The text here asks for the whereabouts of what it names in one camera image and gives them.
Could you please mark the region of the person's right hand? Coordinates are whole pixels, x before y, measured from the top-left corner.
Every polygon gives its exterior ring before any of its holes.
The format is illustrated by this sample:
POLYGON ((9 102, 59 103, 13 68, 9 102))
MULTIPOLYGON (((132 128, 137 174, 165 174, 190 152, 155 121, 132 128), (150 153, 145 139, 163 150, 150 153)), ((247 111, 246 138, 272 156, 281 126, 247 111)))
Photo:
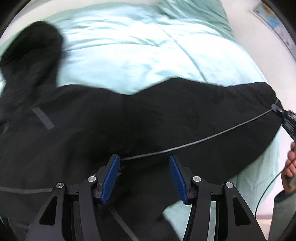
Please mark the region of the person's right hand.
POLYGON ((293 176, 295 176, 295 172, 295 142, 292 142, 290 145, 290 150, 287 153, 285 167, 281 173, 282 186, 285 193, 287 194, 294 192, 295 184, 293 185, 293 187, 290 187, 289 182, 286 180, 286 178, 292 178, 293 176))

